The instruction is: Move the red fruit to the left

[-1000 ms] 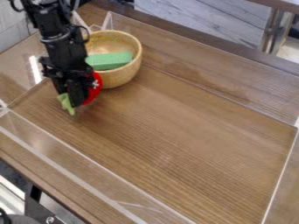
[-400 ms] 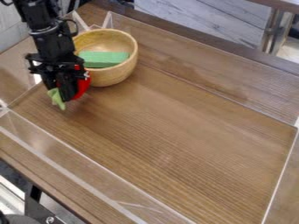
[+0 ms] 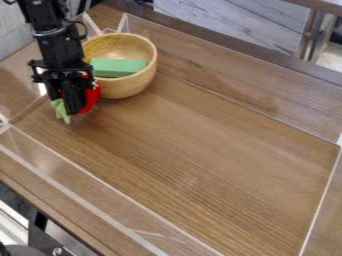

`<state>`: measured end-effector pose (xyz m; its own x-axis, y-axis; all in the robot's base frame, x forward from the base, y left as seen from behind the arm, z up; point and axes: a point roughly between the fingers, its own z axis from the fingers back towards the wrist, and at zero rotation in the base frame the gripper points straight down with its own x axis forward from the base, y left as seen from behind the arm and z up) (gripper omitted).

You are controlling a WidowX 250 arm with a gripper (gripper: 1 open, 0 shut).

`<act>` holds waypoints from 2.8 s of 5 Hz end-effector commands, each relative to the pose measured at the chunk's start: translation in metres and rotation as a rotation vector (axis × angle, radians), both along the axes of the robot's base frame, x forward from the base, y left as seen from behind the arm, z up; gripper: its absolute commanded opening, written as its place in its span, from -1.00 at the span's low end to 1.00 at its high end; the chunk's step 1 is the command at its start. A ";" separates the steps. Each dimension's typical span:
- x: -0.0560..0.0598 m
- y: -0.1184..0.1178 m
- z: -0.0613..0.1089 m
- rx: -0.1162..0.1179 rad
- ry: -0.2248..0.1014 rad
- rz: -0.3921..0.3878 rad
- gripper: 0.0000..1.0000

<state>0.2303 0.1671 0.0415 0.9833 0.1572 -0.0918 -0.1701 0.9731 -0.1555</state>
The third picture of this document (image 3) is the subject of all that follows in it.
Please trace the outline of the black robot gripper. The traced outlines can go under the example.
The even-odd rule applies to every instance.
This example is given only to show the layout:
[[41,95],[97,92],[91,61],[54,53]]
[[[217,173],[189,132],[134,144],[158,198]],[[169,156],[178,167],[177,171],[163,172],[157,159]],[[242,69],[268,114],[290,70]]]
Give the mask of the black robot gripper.
[[[77,29],[53,29],[34,33],[41,59],[33,59],[33,81],[45,83],[53,101],[63,96],[70,115],[86,113],[93,105],[94,75],[93,66],[83,60],[82,41],[87,34],[81,35]],[[61,87],[58,80],[66,80]]]

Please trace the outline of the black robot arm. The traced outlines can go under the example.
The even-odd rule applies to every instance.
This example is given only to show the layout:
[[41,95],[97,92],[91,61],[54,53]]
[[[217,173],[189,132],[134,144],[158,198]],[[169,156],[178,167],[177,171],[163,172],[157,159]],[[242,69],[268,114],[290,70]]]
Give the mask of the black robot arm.
[[85,61],[83,41],[89,29],[67,17],[66,0],[3,0],[16,4],[33,27],[41,59],[31,59],[33,81],[46,85],[53,101],[62,100],[67,114],[85,113],[95,104],[90,91],[97,88],[94,67]]

